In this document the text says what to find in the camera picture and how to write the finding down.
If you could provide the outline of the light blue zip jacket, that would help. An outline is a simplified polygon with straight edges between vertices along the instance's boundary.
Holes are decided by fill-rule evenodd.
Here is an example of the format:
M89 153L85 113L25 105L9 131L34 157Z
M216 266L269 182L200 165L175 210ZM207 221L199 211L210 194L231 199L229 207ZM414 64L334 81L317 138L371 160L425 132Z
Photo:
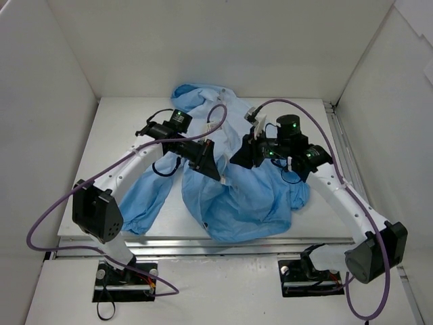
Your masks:
M206 233L219 242L242 242L289 230L292 212L309 201L309 186L295 173L281 172L269 160L256 169L229 163L250 130L244 118L249 103L230 89L197 84L177 87L171 101L193 118L188 136L204 133L207 123L215 125L222 113L227 113L222 127L209 136L221 180L193 171L186 160L180 164L183 206Z

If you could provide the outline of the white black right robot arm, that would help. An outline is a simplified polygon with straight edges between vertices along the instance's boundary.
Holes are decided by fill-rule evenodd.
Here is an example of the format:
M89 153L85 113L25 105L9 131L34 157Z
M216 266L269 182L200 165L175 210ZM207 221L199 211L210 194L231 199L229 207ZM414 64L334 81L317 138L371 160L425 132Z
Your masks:
M250 113L245 119L252 125L243 136L241 148L231 163L252 169L266 159L282 158L289 171L314 189L334 210L350 231L354 243L348 246L316 244L301 254L300 273L314 279L325 271L349 272L356 280L368 284L385 274L387 268L403 260L407 228L390 223L371 208L345 180L337 176L332 156L319 145L309 143L300 131L300 118L287 114L277 119L277 136L265 134L265 119Z

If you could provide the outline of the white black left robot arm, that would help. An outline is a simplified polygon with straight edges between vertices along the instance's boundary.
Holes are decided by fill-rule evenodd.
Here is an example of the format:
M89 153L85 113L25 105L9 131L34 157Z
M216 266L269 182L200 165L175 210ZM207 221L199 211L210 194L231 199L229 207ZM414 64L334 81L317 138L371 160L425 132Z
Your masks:
M170 118L158 123L148 118L136 131L136 141L110 169L74 186L72 220L97 245L112 266L111 276L120 284L135 277L136 258L121 232L123 216L119 204L129 188L157 160L172 152L189 162L189 168L211 179L220 180L214 161L214 142L208 136L221 128L214 124L204 132L186 137L191 115L173 110Z

